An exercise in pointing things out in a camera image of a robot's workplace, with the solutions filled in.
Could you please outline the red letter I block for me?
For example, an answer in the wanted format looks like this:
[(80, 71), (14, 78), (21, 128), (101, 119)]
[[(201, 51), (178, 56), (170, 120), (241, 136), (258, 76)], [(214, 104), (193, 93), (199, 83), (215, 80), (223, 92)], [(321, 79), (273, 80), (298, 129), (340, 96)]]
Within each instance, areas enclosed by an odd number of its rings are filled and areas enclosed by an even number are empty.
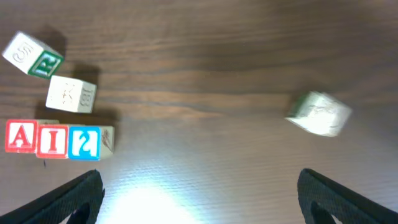
[(68, 125), (40, 124), (36, 156), (40, 159), (68, 159), (68, 136)]

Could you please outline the green letter R block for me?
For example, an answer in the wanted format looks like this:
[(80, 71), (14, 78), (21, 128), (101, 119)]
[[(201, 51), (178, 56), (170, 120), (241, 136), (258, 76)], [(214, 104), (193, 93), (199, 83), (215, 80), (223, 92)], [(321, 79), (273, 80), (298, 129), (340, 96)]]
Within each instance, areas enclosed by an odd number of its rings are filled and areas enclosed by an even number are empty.
[(21, 31), (16, 32), (2, 56), (27, 75), (51, 79), (64, 61), (62, 54)]

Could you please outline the red letter A block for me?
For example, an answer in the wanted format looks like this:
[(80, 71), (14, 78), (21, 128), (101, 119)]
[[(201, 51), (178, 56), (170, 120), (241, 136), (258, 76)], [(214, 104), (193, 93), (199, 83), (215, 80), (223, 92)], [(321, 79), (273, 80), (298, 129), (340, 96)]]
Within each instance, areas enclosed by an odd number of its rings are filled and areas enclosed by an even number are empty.
[(59, 124), (56, 119), (9, 119), (6, 123), (5, 151), (35, 154), (40, 124)]

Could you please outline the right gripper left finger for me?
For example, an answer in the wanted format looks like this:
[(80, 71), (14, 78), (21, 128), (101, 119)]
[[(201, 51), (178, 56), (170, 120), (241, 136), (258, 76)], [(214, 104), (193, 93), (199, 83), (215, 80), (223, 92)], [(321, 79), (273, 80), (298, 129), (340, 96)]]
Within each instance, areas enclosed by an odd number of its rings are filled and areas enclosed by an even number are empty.
[(95, 223), (105, 190), (100, 173), (89, 170), (51, 192), (1, 216), (1, 223)]

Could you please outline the white picture block right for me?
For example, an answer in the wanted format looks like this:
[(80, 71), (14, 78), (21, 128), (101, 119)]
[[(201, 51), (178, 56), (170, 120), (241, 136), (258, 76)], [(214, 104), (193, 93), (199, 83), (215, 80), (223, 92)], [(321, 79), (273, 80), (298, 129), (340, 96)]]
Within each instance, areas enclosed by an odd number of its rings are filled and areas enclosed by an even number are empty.
[(305, 131), (325, 137), (339, 135), (352, 109), (325, 92), (309, 91), (300, 96), (285, 119)]

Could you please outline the letter B picture block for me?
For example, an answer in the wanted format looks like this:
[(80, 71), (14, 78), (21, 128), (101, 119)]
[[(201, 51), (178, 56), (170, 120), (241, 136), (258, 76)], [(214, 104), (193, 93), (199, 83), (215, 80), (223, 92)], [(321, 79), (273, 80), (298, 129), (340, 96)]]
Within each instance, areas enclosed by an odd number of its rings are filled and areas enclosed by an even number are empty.
[(96, 85), (76, 78), (53, 75), (50, 79), (46, 107), (72, 113), (91, 113)]

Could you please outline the blue number 2 block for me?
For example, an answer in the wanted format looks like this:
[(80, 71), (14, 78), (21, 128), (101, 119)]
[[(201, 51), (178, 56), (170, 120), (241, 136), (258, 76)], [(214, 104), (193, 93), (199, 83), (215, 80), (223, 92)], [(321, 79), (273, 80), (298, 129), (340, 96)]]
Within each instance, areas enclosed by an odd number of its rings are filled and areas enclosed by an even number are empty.
[(99, 161), (114, 154), (113, 126), (69, 127), (68, 157), (71, 160)]

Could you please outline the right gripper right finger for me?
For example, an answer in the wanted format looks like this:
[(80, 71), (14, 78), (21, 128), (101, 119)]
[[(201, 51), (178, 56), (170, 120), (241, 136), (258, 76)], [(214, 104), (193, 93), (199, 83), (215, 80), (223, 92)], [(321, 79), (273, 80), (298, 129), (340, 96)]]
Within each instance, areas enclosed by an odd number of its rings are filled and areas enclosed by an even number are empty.
[(297, 182), (298, 202), (306, 224), (397, 223), (397, 212), (312, 170), (303, 169)]

